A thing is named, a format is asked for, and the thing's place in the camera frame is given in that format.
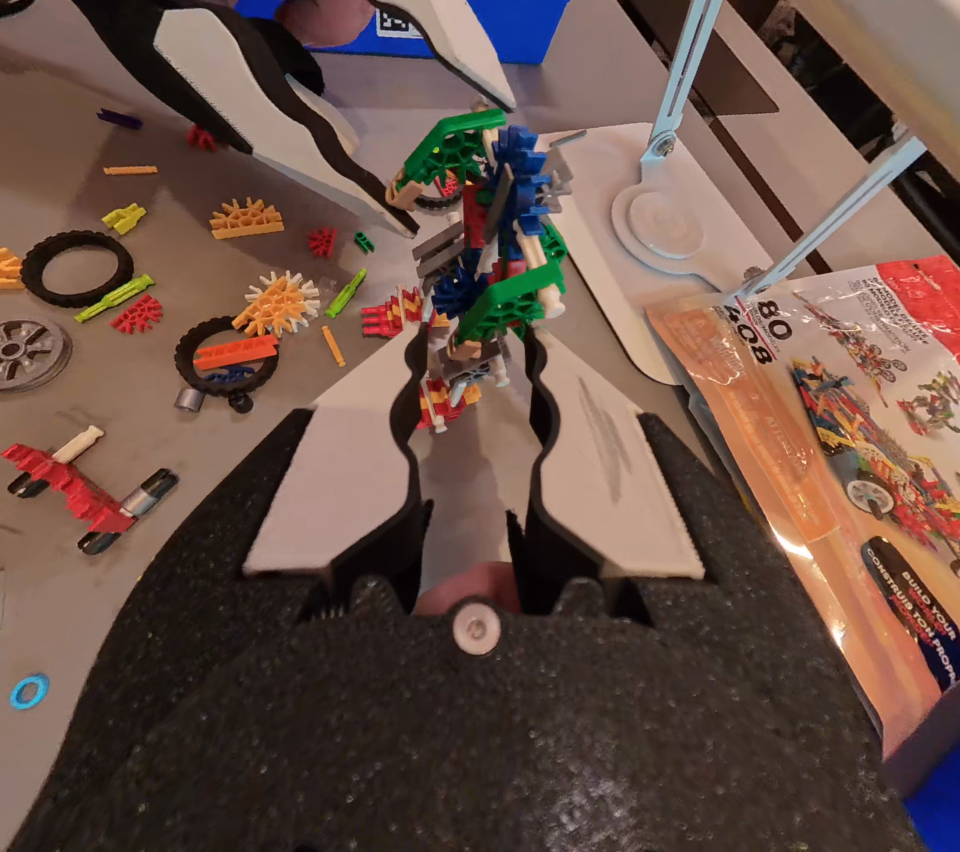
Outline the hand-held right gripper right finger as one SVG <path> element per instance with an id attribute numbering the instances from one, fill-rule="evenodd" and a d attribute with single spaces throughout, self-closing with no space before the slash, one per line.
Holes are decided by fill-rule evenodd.
<path id="1" fill-rule="evenodd" d="M 523 610 L 547 614 L 587 579 L 632 615 L 640 581 L 702 582 L 706 568 L 642 426 L 642 408 L 542 327 L 524 340 L 539 441 L 508 542 Z"/>

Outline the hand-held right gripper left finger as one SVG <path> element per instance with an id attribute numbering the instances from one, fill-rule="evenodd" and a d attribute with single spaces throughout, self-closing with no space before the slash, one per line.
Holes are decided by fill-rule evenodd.
<path id="1" fill-rule="evenodd" d="M 406 326 L 311 404 L 247 576 L 317 575 L 340 602 L 376 575 L 413 610 L 429 508 L 410 439 L 422 420 L 427 335 L 427 326 Z"/>

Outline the colourful construction toy dinosaur model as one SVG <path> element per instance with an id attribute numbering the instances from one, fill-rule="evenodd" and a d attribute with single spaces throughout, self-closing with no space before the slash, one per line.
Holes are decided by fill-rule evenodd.
<path id="1" fill-rule="evenodd" d="M 537 143 L 528 127 L 507 124 L 481 100 L 441 119 L 390 182 L 387 198 L 403 211 L 447 170 L 464 185 L 447 227 L 414 248 L 413 287 L 399 285 L 361 311 L 368 338 L 428 328 L 418 429 L 438 435 L 479 401 L 482 382 L 506 386 L 507 333 L 522 339 L 566 310 L 568 248 L 551 219 L 571 195 L 573 174 L 561 150 Z"/>

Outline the person's left hand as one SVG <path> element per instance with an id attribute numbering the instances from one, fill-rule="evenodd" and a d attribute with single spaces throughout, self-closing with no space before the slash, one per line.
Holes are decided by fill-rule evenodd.
<path id="1" fill-rule="evenodd" d="M 348 45 L 366 29 L 375 8 L 367 0 L 285 0 L 272 18 L 250 18 L 283 73 L 323 96 L 326 83 L 308 46 Z"/>

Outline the person's right hand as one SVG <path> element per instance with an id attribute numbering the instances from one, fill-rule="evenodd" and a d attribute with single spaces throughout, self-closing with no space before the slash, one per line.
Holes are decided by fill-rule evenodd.
<path id="1" fill-rule="evenodd" d="M 517 578 L 513 564 L 486 561 L 453 574 L 420 595 L 414 614 L 445 615 L 463 600 L 477 598 L 512 613 L 522 612 Z"/>

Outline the orange connector piece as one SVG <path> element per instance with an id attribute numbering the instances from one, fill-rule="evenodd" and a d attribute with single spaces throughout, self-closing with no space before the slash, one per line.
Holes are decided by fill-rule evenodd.
<path id="1" fill-rule="evenodd" d="M 193 366 L 198 371 L 213 371 L 233 366 L 250 366 L 274 358 L 278 354 L 279 341 L 272 334 L 204 346 L 193 355 Z"/>

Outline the yellow fan connector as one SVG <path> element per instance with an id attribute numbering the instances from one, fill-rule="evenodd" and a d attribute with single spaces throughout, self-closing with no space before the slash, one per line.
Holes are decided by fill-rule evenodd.
<path id="1" fill-rule="evenodd" d="M 281 338 L 307 328 L 314 312 L 299 281 L 279 277 L 271 282 L 261 279 L 263 287 L 251 285 L 245 295 L 246 307 L 231 320 L 232 329 L 247 337 L 268 334 Z"/>

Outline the lime green rod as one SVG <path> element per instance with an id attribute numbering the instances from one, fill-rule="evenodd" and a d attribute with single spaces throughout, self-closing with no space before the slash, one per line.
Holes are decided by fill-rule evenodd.
<path id="1" fill-rule="evenodd" d="M 92 318 L 96 318 L 104 312 L 129 301 L 136 295 L 145 293 L 155 284 L 154 279 L 147 274 L 135 277 L 104 294 L 98 302 L 76 313 L 74 321 L 79 324 L 86 323 Z"/>
<path id="2" fill-rule="evenodd" d="M 354 299 L 355 294 L 366 280 L 367 275 L 368 270 L 361 268 L 356 275 L 337 292 L 323 313 L 330 319 L 337 318 L 344 308 Z"/>

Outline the printed toy packaging bag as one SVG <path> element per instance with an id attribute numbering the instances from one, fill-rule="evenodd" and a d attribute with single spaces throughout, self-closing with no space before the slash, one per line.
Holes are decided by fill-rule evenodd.
<path id="1" fill-rule="evenodd" d="M 912 797 L 957 765 L 959 271 L 912 258 L 646 317 L 702 396 Z"/>

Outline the white snowflake connector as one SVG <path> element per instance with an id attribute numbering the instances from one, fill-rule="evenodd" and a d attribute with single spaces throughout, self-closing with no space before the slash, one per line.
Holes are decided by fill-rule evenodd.
<path id="1" fill-rule="evenodd" d="M 257 317 L 268 327 L 289 327 L 294 331 L 306 327 L 322 310 L 317 287 L 300 273 L 292 275 L 287 271 L 279 275 L 271 271 L 269 277 L 261 275 L 259 279 L 263 288 L 255 302 Z"/>

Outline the red toy axle assembly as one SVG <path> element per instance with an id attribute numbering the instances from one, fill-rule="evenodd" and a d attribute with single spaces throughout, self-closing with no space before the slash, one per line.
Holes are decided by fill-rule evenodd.
<path id="1" fill-rule="evenodd" d="M 89 557 L 101 555 L 113 546 L 180 481 L 176 473 L 161 468 L 126 497 L 114 498 L 74 464 L 104 435 L 101 428 L 90 425 L 54 451 L 22 443 L 2 450 L 2 459 L 18 472 L 18 477 L 7 486 L 7 492 L 20 500 L 37 498 L 48 489 L 60 493 L 69 513 L 87 526 L 77 547 Z"/>

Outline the white adjustable book stand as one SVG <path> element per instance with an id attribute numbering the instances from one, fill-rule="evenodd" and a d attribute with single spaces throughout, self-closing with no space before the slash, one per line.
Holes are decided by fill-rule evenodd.
<path id="1" fill-rule="evenodd" d="M 885 221 L 876 216 L 876 202 L 893 194 L 896 179 L 917 162 L 934 157 L 958 178 L 958 130 L 949 141 L 930 118 L 917 136 L 910 125 L 919 112 L 908 110 L 909 123 L 895 126 L 889 146 L 773 262 L 679 135 L 726 4 L 687 0 L 675 41 L 665 45 L 670 69 L 654 122 L 588 129 L 584 144 L 560 154 L 572 167 L 573 191 L 560 198 L 559 234 L 631 363 L 669 387 L 681 387 L 687 374 L 651 325 L 654 308 L 699 294 L 694 280 L 730 302 L 748 290 L 798 282 L 801 262 L 819 257 L 819 247 L 863 209 L 870 219 L 856 230 L 878 231 Z"/>

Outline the grey spoked toy wheel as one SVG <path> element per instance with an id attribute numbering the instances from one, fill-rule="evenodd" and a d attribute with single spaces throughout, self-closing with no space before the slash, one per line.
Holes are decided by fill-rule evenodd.
<path id="1" fill-rule="evenodd" d="M 38 389 L 59 376 L 73 352 L 59 325 L 29 318 L 1 320 L 1 394 Z"/>

